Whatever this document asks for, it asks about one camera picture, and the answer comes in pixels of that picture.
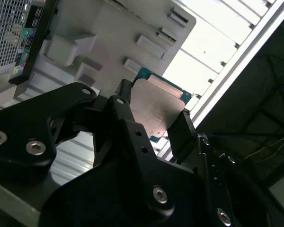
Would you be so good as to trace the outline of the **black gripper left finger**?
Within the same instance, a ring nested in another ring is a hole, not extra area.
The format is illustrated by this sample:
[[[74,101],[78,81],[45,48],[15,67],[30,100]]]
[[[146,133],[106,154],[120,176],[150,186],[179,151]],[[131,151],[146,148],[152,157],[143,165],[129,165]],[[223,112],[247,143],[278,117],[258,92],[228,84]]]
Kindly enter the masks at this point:
[[[95,167],[123,163],[142,191],[144,205],[158,216],[169,216],[174,202],[159,187],[160,163],[144,127],[130,109],[132,84],[123,79],[116,94],[96,93],[72,83],[0,110],[0,180],[38,183],[56,158],[59,144],[78,132],[91,132]]]

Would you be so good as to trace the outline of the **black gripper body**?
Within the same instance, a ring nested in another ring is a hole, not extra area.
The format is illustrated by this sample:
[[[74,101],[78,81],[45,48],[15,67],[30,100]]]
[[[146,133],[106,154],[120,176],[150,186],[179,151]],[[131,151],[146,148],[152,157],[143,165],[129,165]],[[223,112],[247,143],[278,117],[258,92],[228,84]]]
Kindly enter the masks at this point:
[[[108,163],[87,171],[56,190],[44,204],[42,227],[209,227],[201,182],[192,172],[157,163],[159,187],[174,202],[169,217],[158,216],[142,201],[129,166]]]

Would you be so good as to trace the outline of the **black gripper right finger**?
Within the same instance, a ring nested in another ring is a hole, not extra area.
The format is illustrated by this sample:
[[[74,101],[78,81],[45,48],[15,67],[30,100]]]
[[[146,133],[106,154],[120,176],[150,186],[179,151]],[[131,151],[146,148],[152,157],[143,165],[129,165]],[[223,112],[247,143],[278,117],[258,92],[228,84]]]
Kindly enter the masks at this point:
[[[168,128],[175,162],[193,171],[197,180],[194,211],[200,227],[275,227],[271,204],[243,173],[238,162],[219,152],[205,134],[195,131],[183,110]]]

